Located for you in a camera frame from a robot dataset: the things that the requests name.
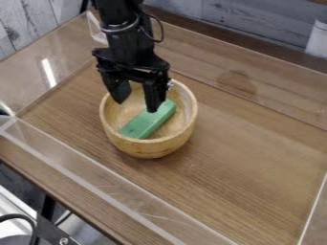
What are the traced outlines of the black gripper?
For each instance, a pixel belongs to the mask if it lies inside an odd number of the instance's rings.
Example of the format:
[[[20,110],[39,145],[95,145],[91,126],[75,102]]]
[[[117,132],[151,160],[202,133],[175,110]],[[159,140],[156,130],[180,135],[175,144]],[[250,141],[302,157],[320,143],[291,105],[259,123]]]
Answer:
[[[117,23],[101,21],[101,31],[108,42],[96,48],[92,56],[103,76],[105,89],[121,104],[132,92],[131,81],[143,85],[147,111],[155,113],[166,100],[170,64],[155,53],[150,18],[131,18]]]

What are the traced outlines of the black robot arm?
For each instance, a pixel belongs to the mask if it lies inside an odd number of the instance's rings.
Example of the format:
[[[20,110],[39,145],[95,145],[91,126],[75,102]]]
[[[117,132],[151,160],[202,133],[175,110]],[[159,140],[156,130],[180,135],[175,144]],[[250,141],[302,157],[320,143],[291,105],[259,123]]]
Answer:
[[[166,101],[170,64],[155,53],[163,42],[152,32],[156,16],[141,8],[144,0],[95,0],[100,28],[108,42],[92,51],[104,86],[121,104],[132,93],[131,82],[141,84],[147,111],[155,113]]]

